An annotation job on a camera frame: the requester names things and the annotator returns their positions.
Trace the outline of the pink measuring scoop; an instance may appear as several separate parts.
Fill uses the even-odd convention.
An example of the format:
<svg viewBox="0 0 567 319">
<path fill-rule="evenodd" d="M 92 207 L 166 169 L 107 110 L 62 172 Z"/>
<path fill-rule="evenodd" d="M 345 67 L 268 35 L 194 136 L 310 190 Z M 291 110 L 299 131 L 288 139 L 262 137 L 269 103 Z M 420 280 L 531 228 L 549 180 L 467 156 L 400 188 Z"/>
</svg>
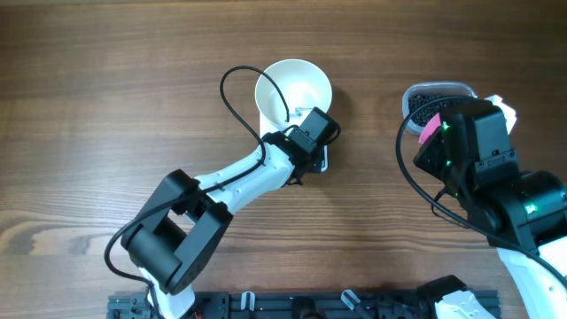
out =
<svg viewBox="0 0 567 319">
<path fill-rule="evenodd" d="M 419 136 L 418 143 L 424 144 L 426 140 L 434 134 L 434 132 L 441 126 L 440 114 L 435 114 L 423 127 L 423 130 Z"/>
</svg>

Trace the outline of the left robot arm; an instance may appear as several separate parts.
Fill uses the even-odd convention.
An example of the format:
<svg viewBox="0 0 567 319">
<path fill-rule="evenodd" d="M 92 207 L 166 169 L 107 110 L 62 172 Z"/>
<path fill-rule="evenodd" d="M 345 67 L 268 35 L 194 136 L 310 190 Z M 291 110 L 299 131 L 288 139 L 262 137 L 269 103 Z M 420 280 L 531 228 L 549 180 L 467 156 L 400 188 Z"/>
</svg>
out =
<svg viewBox="0 0 567 319">
<path fill-rule="evenodd" d="M 153 315 L 188 315 L 196 299 L 191 284 L 234 215 L 267 192 L 299 184 L 340 131 L 314 108 L 300 124 L 259 137 L 250 155 L 222 170 L 194 178 L 181 169 L 167 175 L 120 234 L 121 246 L 149 285 Z"/>
</svg>

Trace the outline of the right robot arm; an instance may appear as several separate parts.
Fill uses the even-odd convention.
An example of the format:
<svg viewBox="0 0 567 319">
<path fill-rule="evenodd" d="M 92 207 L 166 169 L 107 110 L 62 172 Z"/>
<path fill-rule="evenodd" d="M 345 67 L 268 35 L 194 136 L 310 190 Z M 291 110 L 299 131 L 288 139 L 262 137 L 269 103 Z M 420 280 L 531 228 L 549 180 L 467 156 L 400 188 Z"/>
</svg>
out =
<svg viewBox="0 0 567 319">
<path fill-rule="evenodd" d="M 566 187 L 548 171 L 523 171 L 499 106 L 459 97 L 414 163 L 445 185 L 485 231 L 531 318 L 566 316 Z"/>
</svg>

